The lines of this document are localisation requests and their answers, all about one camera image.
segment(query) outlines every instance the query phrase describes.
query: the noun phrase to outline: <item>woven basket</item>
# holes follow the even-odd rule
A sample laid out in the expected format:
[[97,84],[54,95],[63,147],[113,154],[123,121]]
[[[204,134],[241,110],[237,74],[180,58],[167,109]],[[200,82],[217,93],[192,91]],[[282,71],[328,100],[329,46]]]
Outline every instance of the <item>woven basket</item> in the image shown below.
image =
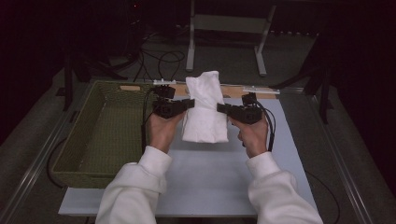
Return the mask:
[[[143,103],[151,87],[96,81],[52,174],[71,188],[103,189],[123,164],[139,161]],[[148,113],[152,101],[151,94]]]

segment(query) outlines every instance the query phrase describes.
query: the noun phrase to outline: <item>white surface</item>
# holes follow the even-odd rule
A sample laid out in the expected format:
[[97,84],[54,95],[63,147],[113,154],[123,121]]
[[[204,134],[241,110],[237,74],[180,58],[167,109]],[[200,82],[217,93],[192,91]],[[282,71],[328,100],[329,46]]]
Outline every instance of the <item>white surface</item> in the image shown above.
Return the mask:
[[[276,116],[273,155],[281,169],[296,176],[298,193],[315,208],[297,148],[278,100],[259,100]],[[240,99],[224,99],[241,105]],[[174,159],[168,173],[167,192],[160,197],[159,217],[254,216],[248,200],[251,174],[245,165],[248,156],[237,139],[238,129],[229,124],[230,142],[204,144],[181,141],[181,122],[169,155]],[[59,214],[95,216],[102,189],[71,189],[64,196]]]

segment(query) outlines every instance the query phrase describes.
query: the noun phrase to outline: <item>black cable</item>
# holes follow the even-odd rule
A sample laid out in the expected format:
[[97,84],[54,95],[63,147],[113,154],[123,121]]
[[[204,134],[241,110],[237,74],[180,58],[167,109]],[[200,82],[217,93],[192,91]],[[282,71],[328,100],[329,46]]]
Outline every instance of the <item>black cable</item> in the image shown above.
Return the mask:
[[139,70],[137,70],[136,75],[134,76],[133,82],[136,82],[137,77],[139,76],[140,72],[142,71],[143,63],[145,62],[145,58],[144,58],[143,52],[141,50],[139,50],[139,56],[140,55],[142,55],[142,62],[140,63]]
[[[170,80],[172,81],[172,79],[174,78],[175,74],[177,73],[178,69],[180,68],[181,62],[185,59],[185,54],[181,51],[163,51],[163,50],[149,50],[149,49],[142,49],[143,53],[147,54],[148,56],[157,59],[158,60],[158,73],[160,75],[161,78],[164,78],[163,73],[161,72],[161,63],[177,63],[177,69],[175,70],[175,72],[173,73],[173,75],[171,76]],[[162,52],[163,55],[160,57],[157,57],[151,53],[149,53],[148,51],[155,51],[155,52]],[[168,54],[172,54],[173,56],[175,56],[175,60],[165,60],[164,57]]]
[[[168,54],[172,54],[178,59],[177,55],[172,51],[166,52],[165,54],[163,54],[161,56],[160,60],[158,61],[158,66],[157,66],[158,73],[160,74],[161,77],[163,77],[163,73],[161,72],[161,62],[165,62],[165,60],[163,60],[163,57],[165,57],[165,55],[168,55]],[[175,70],[174,74],[171,76],[170,81],[172,81],[173,77],[175,76],[175,74],[179,68],[180,68],[180,60],[178,60],[178,62],[177,62],[177,69]]]
[[[265,116],[266,119],[267,119],[267,123],[268,123],[268,125],[269,125],[269,127],[270,127],[270,141],[269,141],[269,143],[268,143],[268,151],[272,151],[273,145],[274,145],[274,140],[275,140],[275,130],[276,130],[276,119],[275,119],[275,116],[274,116],[274,114],[273,114],[269,109],[267,109],[267,108],[265,108],[264,106],[262,106],[262,104],[261,104],[259,101],[254,100],[254,99],[251,99],[251,101],[254,102],[254,104],[256,104],[256,105],[259,106],[259,108],[262,110],[262,112],[264,113],[264,116]],[[274,124],[273,124],[273,122],[271,121],[271,118],[270,118],[270,116],[268,115],[268,112],[269,112],[269,113],[271,114],[271,116],[273,117]]]
[[146,110],[147,110],[147,104],[149,100],[149,94],[154,91],[154,88],[150,88],[145,95],[145,100],[143,101],[143,118],[142,118],[142,125],[140,126],[140,131],[141,131],[141,138],[142,138],[142,153],[145,152],[145,148],[147,145],[147,139],[146,139]]
[[56,183],[56,181],[52,178],[52,175],[50,174],[50,161],[51,158],[53,156],[53,153],[56,151],[56,149],[66,140],[67,138],[64,138],[62,141],[60,141],[59,143],[56,144],[56,146],[52,149],[52,151],[49,154],[49,158],[47,159],[47,177],[49,178],[49,181],[55,185],[56,187],[60,188],[60,189],[64,189],[65,186],[62,186],[58,183]]
[[314,178],[315,178],[315,179],[316,179],[327,191],[329,191],[330,194],[332,195],[332,198],[333,198],[334,201],[335,201],[335,205],[337,206],[337,218],[335,219],[335,221],[333,222],[333,224],[338,223],[338,221],[340,220],[341,208],[340,208],[340,203],[337,201],[337,198],[335,197],[334,193],[333,193],[333,192],[330,190],[330,188],[329,188],[325,183],[323,183],[323,181],[321,181],[317,176],[311,174],[310,172],[306,171],[305,169],[304,169],[304,171],[305,171],[307,174],[309,174],[309,175],[311,175],[312,177],[314,177]]

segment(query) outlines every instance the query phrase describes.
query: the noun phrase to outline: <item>white shirt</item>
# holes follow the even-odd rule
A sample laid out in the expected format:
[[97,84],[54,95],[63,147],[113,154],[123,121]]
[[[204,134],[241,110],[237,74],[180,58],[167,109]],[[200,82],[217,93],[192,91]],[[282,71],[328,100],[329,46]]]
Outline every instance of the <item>white shirt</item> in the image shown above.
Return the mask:
[[[155,224],[171,162],[167,154],[146,147],[139,163],[125,164],[105,190],[96,223]],[[271,152],[249,159],[247,167],[253,175],[248,197],[258,213],[258,224],[323,223],[316,209],[296,192],[294,176],[279,169]]]

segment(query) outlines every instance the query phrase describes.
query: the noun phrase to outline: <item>folded towel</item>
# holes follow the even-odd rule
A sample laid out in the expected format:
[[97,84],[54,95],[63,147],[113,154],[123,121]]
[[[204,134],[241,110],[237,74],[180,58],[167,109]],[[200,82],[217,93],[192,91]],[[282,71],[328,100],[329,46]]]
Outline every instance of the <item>folded towel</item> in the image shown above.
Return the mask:
[[224,105],[219,83],[219,72],[204,72],[199,77],[186,77],[194,108],[183,119],[183,141],[198,143],[228,142],[227,115],[217,111]]

